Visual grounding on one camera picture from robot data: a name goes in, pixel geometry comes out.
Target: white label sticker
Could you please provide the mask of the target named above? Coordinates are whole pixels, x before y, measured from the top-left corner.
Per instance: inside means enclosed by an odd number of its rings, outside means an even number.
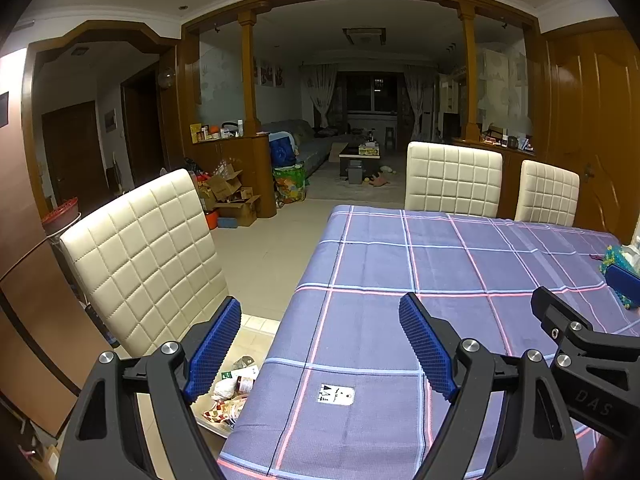
[[[333,386],[332,384],[320,384],[318,402],[326,404],[340,404],[351,406],[355,398],[356,390],[348,386]]]

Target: floral curtain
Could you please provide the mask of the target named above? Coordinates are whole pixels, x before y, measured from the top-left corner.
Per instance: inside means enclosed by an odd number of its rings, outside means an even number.
[[[321,126],[329,126],[326,120],[326,113],[334,95],[335,76],[337,69],[335,65],[308,65],[303,67],[303,81],[309,91],[309,96],[314,106],[322,117]]]
[[[433,70],[423,66],[404,66],[404,82],[415,116],[411,140],[421,140],[420,118],[424,112],[424,94],[433,84],[433,77]]]

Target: gray sofa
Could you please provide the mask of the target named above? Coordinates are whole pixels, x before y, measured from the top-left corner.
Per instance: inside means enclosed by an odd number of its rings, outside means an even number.
[[[361,136],[338,135],[333,137],[315,137],[313,128],[302,119],[290,119],[275,121],[262,125],[264,132],[274,134],[276,132],[289,132],[298,147],[298,162],[304,164],[306,176],[312,174],[327,160],[331,145],[334,142],[360,142]]]

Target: chair backrest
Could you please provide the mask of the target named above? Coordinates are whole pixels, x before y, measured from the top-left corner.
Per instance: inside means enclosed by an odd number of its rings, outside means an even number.
[[[465,146],[410,142],[404,208],[494,218],[502,155]]]
[[[580,177],[573,171],[525,160],[514,219],[572,226],[579,191]]]
[[[227,295],[185,170],[101,207],[71,226],[60,245],[92,307],[132,357],[180,340]]]

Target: colorful bag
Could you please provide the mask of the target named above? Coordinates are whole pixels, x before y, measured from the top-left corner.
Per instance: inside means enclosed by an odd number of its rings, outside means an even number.
[[[607,252],[604,254],[604,258],[602,259],[602,263],[600,264],[600,272],[602,273],[602,275],[607,272],[607,267],[612,264],[616,264],[622,269],[628,270],[633,274],[636,273],[633,266],[623,256],[622,247],[619,245],[607,247]],[[630,308],[638,307],[624,294],[620,294],[615,288],[612,288],[611,290],[616,293],[616,296],[620,299],[620,302],[627,310]]]
[[[304,200],[306,195],[305,177],[305,168],[302,164],[273,168],[273,179],[276,182],[278,199],[285,204]]]

